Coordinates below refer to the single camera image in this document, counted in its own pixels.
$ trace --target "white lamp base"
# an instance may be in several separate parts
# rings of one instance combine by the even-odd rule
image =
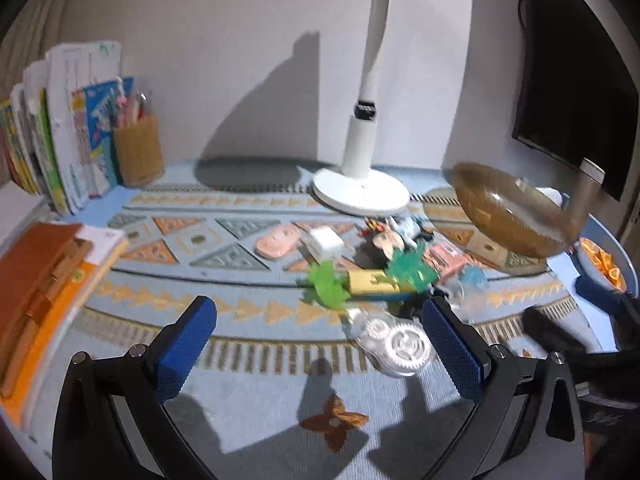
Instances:
[[[339,168],[326,168],[315,174],[314,190],[331,207],[358,216],[389,216],[409,203],[404,184],[376,170],[365,178],[351,178]]]

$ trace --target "pen holder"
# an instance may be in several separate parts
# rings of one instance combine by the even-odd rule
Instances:
[[[155,115],[131,126],[115,128],[113,140],[124,186],[144,186],[162,176],[164,161]]]

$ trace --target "screw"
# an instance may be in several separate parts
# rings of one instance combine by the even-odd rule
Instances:
[[[71,358],[71,362],[75,365],[79,365],[85,359],[86,359],[86,354],[84,352],[76,352],[74,356]]]
[[[491,354],[497,359],[504,359],[509,351],[502,345],[491,345]]]
[[[549,355],[551,356],[551,360],[557,365],[564,364],[564,356],[560,352],[551,352]]]
[[[143,345],[142,343],[138,343],[137,345],[133,345],[131,348],[129,348],[129,355],[131,357],[140,357],[145,352],[146,345]]]

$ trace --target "white gear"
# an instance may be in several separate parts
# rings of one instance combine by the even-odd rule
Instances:
[[[431,341],[422,328],[413,323],[397,324],[385,339],[384,358],[407,371],[422,368],[432,354]]]
[[[364,330],[365,333],[373,339],[384,339],[389,336],[391,327],[388,325],[388,323],[385,322],[384,319],[375,317],[367,321],[367,325]]]

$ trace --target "black screen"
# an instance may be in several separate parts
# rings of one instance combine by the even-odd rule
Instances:
[[[638,126],[638,91],[584,0],[524,0],[524,73],[513,137],[572,166],[605,171],[620,200]]]

